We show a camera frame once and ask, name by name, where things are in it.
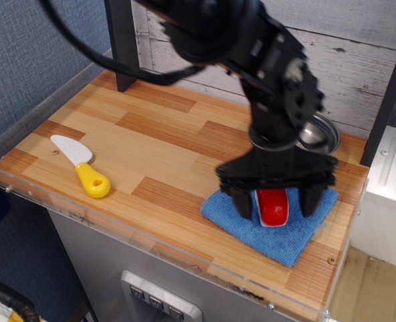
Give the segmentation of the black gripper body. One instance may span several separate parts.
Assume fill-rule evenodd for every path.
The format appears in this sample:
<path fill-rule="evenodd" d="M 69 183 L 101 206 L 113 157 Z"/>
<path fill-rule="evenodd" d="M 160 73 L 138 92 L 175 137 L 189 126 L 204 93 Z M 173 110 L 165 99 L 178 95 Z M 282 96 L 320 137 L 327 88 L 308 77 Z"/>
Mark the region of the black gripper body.
<path fill-rule="evenodd" d="M 292 146 L 268 151 L 254 146 L 245 155 L 219 166 L 221 190 L 234 201 L 251 201 L 252 191 L 296 187 L 302 201 L 319 201 L 335 183 L 338 159 Z"/>

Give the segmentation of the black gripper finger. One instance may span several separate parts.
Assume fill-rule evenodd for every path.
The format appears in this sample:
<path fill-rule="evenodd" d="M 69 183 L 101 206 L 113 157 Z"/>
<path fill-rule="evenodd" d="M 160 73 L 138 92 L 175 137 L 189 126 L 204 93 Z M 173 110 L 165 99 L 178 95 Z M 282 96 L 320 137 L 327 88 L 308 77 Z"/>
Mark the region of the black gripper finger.
<path fill-rule="evenodd" d="M 232 201 L 239 212 L 240 216 L 252 219 L 252 197 L 249 192 L 234 191 L 231 195 Z"/>
<path fill-rule="evenodd" d="M 322 187 L 299 189 L 299 202 L 304 217 L 309 217 L 315 213 L 315 210 L 321 201 L 323 192 L 324 189 Z"/>

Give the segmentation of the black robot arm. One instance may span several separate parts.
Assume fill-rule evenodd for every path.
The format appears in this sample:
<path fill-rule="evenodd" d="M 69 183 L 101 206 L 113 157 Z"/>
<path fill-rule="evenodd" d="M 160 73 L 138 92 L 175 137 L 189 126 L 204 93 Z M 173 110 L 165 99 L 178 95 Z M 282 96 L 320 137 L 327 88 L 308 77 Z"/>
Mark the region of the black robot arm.
<path fill-rule="evenodd" d="M 323 93 L 301 43 L 260 1 L 144 1 L 162 18 L 177 54 L 195 66 L 219 65 L 238 76 L 251 107 L 252 149 L 220 165 L 221 190 L 244 218 L 252 216 L 250 193 L 296 187 L 304 216 L 335 183 L 338 161 L 305 143 L 321 125 Z"/>

